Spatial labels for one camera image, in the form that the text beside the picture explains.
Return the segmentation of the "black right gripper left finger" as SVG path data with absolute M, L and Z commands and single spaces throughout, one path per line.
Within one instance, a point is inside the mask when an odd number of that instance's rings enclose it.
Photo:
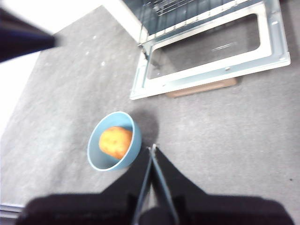
M 100 193 L 54 194 L 27 203 L 18 225 L 129 225 L 145 187 L 150 153 L 139 153 L 130 168 Z

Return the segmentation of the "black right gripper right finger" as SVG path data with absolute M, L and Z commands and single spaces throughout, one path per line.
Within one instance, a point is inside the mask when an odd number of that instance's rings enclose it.
M 211 195 L 153 147 L 153 169 L 165 203 L 179 225 L 292 225 L 284 206 L 258 196 Z

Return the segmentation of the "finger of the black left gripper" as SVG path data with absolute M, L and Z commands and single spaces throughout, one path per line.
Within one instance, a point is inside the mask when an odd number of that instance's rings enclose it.
M 19 38 L 46 38 L 55 40 L 54 35 L 25 22 L 4 8 L 0 9 L 0 35 L 3 37 L 16 36 Z
M 50 37 L 1 37 L 0 62 L 5 62 L 23 55 L 39 52 L 56 46 L 56 39 Z

